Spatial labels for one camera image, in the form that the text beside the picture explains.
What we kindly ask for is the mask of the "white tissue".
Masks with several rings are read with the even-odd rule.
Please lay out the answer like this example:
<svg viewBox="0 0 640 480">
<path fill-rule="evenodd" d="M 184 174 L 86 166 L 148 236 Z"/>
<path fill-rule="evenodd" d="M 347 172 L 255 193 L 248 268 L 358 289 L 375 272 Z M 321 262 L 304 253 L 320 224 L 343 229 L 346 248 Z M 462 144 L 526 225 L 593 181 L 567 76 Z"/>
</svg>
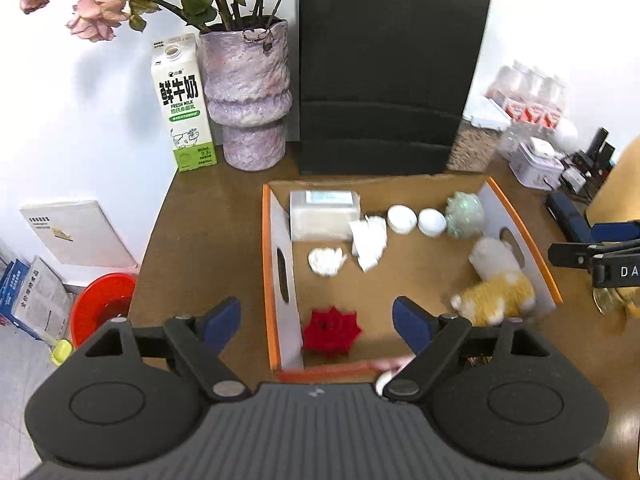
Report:
<svg viewBox="0 0 640 480">
<path fill-rule="evenodd" d="M 352 255 L 360 269 L 369 272 L 382 258 L 387 246 L 387 223 L 383 217 L 364 217 L 349 222 L 352 231 Z"/>
</svg>

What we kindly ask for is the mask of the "pale green iridescent wrap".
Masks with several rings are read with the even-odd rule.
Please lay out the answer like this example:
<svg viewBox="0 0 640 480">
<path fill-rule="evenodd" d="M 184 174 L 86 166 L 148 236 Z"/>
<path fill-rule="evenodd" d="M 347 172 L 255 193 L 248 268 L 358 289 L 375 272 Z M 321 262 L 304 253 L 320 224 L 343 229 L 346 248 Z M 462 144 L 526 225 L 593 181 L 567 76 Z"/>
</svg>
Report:
<svg viewBox="0 0 640 480">
<path fill-rule="evenodd" d="M 476 194 L 457 191 L 447 198 L 447 233 L 454 238 L 470 238 L 483 233 L 486 214 Z"/>
</svg>

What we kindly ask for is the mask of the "clear glass cup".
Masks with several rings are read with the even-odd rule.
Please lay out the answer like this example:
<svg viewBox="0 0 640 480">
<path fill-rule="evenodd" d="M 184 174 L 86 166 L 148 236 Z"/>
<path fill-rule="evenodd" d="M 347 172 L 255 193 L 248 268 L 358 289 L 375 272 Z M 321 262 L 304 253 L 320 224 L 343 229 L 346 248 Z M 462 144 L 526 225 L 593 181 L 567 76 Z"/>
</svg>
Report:
<svg viewBox="0 0 640 480">
<path fill-rule="evenodd" d="M 601 313 L 623 310 L 626 315 L 638 318 L 640 313 L 640 288 L 594 288 L 594 303 Z"/>
</svg>

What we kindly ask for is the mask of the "dark blue glasses case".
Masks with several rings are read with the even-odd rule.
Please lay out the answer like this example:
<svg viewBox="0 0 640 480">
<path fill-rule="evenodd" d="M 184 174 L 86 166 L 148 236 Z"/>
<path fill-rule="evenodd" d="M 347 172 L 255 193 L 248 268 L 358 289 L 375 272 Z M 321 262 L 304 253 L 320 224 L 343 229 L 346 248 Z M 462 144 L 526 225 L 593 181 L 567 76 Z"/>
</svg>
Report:
<svg viewBox="0 0 640 480">
<path fill-rule="evenodd" d="M 547 194 L 544 203 L 568 242 L 591 243 L 593 241 L 588 222 L 570 200 L 570 196 L 561 190 L 556 190 Z"/>
</svg>

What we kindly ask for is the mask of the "yellow thermos jug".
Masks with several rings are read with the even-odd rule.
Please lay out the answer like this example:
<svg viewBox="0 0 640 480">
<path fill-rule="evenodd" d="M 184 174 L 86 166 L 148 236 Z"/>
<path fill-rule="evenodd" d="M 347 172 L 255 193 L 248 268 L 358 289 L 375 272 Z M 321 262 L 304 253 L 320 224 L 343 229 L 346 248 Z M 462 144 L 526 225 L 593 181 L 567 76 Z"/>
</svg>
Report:
<svg viewBox="0 0 640 480">
<path fill-rule="evenodd" d="M 629 144 L 586 209 L 590 226 L 640 219 L 640 138 Z"/>
</svg>

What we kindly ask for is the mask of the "yellow white plush toy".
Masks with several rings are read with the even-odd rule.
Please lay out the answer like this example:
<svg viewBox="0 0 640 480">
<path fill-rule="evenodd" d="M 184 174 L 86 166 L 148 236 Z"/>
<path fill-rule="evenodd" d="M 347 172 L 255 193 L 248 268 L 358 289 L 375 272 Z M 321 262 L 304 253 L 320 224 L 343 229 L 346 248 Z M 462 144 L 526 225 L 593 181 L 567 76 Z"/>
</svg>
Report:
<svg viewBox="0 0 640 480">
<path fill-rule="evenodd" d="M 451 307 L 458 315 L 475 326 L 496 326 L 534 310 L 535 289 L 508 243 L 483 236 L 475 242 L 469 263 L 480 282 L 451 297 Z"/>
</svg>

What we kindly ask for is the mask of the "red plastic bucket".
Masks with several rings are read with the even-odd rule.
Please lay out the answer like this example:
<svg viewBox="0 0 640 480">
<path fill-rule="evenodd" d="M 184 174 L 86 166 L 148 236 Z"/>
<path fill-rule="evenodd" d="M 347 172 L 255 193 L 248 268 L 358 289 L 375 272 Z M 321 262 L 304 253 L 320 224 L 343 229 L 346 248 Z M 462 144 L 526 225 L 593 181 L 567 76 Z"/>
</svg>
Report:
<svg viewBox="0 0 640 480">
<path fill-rule="evenodd" d="M 111 318 L 126 318 L 136 285 L 132 274 L 110 273 L 85 288 L 70 312 L 70 338 L 75 348 Z"/>
</svg>

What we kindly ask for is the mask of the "red paper flower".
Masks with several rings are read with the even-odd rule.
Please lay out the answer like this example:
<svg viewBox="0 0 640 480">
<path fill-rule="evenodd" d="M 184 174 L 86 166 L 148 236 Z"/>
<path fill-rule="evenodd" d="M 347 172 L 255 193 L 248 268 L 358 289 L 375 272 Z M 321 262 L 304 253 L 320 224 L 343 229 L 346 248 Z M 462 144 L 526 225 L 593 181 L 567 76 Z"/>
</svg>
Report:
<svg viewBox="0 0 640 480">
<path fill-rule="evenodd" d="M 325 358 L 347 356 L 361 333 L 356 312 L 312 310 L 302 333 L 303 349 Z"/>
</svg>

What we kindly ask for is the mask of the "white round ball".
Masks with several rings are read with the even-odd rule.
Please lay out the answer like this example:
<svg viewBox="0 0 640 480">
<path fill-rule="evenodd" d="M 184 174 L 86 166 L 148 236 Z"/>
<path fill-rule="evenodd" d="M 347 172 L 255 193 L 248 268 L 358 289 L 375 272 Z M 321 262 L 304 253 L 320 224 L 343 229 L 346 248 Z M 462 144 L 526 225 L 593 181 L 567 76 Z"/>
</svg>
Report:
<svg viewBox="0 0 640 480">
<path fill-rule="evenodd" d="M 418 228 L 427 237 L 439 237 L 447 229 L 447 220 L 439 210 L 425 208 L 418 214 Z"/>
</svg>

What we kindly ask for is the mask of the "white tin box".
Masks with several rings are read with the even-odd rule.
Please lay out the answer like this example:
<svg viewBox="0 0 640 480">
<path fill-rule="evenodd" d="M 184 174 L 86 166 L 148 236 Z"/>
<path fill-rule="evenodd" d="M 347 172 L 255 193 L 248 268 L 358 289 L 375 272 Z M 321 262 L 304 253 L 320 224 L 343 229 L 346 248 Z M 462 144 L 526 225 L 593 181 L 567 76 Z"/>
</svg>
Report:
<svg viewBox="0 0 640 480">
<path fill-rule="evenodd" d="M 547 192 L 560 186 L 560 177 L 564 171 L 559 159 L 536 155 L 532 144 L 525 140 L 521 140 L 512 154 L 509 167 L 521 185 Z"/>
</svg>

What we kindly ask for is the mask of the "white round container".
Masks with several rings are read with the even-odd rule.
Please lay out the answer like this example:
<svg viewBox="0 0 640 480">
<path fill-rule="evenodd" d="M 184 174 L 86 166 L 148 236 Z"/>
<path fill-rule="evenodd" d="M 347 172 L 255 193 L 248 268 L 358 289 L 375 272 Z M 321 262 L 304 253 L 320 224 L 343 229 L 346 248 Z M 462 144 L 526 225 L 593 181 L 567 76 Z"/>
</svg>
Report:
<svg viewBox="0 0 640 480">
<path fill-rule="evenodd" d="M 394 205 L 388 208 L 386 214 L 390 229 L 400 235 L 407 235 L 418 224 L 416 213 L 406 205 Z"/>
</svg>

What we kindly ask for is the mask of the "orange cardboard fruit box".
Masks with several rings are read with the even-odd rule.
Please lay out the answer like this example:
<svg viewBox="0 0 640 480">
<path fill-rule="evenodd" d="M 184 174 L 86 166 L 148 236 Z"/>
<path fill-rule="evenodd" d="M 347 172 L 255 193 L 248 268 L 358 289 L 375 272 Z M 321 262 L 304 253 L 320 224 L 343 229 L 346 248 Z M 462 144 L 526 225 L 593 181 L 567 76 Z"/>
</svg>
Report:
<svg viewBox="0 0 640 480">
<path fill-rule="evenodd" d="M 407 296 L 434 315 L 447 311 L 449 298 L 477 283 L 469 262 L 472 240 L 448 235 L 429 238 L 419 231 L 390 233 L 377 266 L 363 272 L 348 258 L 334 278 L 314 274 L 308 264 L 311 242 L 294 242 L 288 198 L 293 191 L 354 192 L 365 214 L 385 214 L 390 206 L 415 211 L 442 209 L 455 192 L 478 196 L 486 211 L 484 233 L 510 236 L 523 256 L 524 273 L 536 292 L 535 316 L 562 304 L 562 296 L 525 223 L 498 182 L 488 176 L 439 174 L 343 181 L 272 181 L 262 188 L 262 274 L 264 274 L 268 356 L 282 382 L 347 382 L 370 378 L 409 355 L 396 334 L 392 304 Z M 354 312 L 362 332 L 348 356 L 334 360 L 303 349 L 303 329 L 314 309 Z"/>
</svg>

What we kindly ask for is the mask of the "small white tissue ball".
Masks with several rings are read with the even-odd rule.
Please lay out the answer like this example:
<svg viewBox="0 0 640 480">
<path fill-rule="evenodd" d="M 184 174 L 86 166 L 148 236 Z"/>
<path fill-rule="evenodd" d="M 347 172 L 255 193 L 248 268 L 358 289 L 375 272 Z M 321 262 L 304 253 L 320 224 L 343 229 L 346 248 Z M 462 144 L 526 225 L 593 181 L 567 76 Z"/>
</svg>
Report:
<svg viewBox="0 0 640 480">
<path fill-rule="evenodd" d="M 333 278 L 347 260 L 341 248 L 314 248 L 307 257 L 310 270 L 322 278 Z"/>
</svg>

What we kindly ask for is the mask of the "right water bottle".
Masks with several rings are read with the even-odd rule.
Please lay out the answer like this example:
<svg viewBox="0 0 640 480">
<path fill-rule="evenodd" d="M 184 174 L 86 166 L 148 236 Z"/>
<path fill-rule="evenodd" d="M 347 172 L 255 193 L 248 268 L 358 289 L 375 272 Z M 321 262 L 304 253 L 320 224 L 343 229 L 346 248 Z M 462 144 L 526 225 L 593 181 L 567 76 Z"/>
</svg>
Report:
<svg viewBox="0 0 640 480">
<path fill-rule="evenodd" d="M 538 92 L 538 102 L 542 106 L 540 124 L 544 128 L 558 128 L 565 101 L 565 87 L 554 77 L 544 78 Z"/>
</svg>

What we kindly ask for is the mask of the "white wet wipes pack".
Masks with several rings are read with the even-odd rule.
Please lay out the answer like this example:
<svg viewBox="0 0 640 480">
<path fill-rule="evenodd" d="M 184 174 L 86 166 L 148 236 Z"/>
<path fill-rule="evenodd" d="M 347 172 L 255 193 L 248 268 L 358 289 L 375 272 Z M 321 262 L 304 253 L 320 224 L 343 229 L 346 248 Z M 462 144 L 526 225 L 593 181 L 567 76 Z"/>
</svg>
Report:
<svg viewBox="0 0 640 480">
<path fill-rule="evenodd" d="M 352 191 L 300 190 L 288 196 L 293 242 L 348 242 L 360 219 L 360 197 Z"/>
</svg>

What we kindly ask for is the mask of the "middle water bottle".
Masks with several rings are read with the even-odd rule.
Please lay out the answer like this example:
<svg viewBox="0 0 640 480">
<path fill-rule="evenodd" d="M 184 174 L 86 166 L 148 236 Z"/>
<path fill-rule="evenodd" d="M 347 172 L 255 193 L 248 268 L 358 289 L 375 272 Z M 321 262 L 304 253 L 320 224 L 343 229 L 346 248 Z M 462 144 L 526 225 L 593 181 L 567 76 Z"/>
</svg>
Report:
<svg viewBox="0 0 640 480">
<path fill-rule="evenodd" d="M 518 86 L 512 91 L 506 112 L 514 122 L 537 125 L 544 114 L 544 77 L 536 70 L 521 73 Z"/>
</svg>

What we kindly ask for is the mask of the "clear grain storage container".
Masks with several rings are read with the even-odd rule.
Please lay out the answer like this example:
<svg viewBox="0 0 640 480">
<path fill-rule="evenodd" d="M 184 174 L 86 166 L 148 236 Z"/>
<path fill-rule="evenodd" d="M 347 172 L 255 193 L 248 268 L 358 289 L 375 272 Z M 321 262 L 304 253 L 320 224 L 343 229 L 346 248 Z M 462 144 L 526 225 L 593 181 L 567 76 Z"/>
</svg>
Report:
<svg viewBox="0 0 640 480">
<path fill-rule="evenodd" d="M 510 119 L 502 116 L 489 119 L 462 118 L 446 169 L 482 174 L 494 159 L 500 136 L 510 125 Z"/>
</svg>

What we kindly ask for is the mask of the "purple textured vase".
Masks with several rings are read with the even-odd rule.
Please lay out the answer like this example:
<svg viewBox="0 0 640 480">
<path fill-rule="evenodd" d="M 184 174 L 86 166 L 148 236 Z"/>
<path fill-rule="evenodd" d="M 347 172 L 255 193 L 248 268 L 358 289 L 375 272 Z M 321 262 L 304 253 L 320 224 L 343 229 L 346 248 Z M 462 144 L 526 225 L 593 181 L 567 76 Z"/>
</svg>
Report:
<svg viewBox="0 0 640 480">
<path fill-rule="evenodd" d="M 285 154 L 285 117 L 293 104 L 288 22 L 201 34 L 200 62 L 224 160 L 248 172 L 276 166 Z"/>
</svg>

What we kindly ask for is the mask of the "green white milk carton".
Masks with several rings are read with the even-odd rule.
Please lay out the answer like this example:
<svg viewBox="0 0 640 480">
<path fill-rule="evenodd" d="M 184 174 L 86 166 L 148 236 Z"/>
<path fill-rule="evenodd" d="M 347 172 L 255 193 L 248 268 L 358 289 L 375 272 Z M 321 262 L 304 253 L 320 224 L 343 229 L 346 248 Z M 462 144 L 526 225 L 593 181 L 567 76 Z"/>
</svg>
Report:
<svg viewBox="0 0 640 480">
<path fill-rule="evenodd" d="M 178 170 L 216 165 L 195 36 L 153 44 L 151 75 Z"/>
</svg>

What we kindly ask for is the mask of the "black paper shopping bag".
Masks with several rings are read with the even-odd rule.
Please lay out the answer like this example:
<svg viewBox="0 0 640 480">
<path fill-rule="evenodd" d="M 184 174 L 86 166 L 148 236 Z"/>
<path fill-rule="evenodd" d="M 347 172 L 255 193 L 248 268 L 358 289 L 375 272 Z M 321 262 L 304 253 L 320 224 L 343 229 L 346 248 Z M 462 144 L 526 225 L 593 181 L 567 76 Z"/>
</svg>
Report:
<svg viewBox="0 0 640 480">
<path fill-rule="evenodd" d="M 490 0 L 299 0 L 299 169 L 440 174 Z"/>
</svg>

